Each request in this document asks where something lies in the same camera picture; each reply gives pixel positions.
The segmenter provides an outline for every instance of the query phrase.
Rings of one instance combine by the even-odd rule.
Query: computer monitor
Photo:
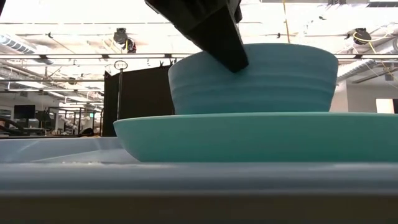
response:
[[[35,105],[15,105],[14,119],[35,118]]]

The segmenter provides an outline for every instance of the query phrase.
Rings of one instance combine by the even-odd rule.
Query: teal plate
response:
[[[398,116],[229,113],[116,121],[141,162],[397,162]]]

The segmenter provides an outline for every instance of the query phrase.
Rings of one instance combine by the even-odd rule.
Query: teal bowl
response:
[[[175,113],[329,111],[338,71],[333,54],[295,44],[244,48],[249,66],[238,73],[206,52],[173,65],[169,83]]]
[[[114,127],[141,162],[398,162],[393,114],[192,114]]]

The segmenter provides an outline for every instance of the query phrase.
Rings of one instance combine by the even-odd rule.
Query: ceiling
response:
[[[0,18],[2,34],[10,35],[38,54],[114,54],[124,53],[113,44],[116,28],[125,27],[137,44],[137,53],[195,53],[199,49],[183,37],[167,20],[144,1],[112,0],[7,0]],[[374,46],[398,34],[398,8],[367,7],[367,4],[328,5],[243,0],[243,20],[239,23],[243,42],[286,43],[289,27],[291,43],[304,44],[338,54],[369,52],[369,45],[353,45],[349,31],[365,27]],[[2,54],[18,54],[0,46]],[[52,78],[102,79],[104,71],[116,73],[114,60],[54,60],[45,65],[33,60],[8,62]],[[128,70],[159,66],[159,59],[126,59]],[[382,79],[369,83],[384,84]],[[79,83],[65,88],[102,88],[103,83]]]

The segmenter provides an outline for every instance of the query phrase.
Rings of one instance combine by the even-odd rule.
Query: black partition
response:
[[[123,73],[120,118],[173,115],[167,72],[170,66]],[[118,115],[119,74],[105,72],[103,136],[116,136],[113,122]]]

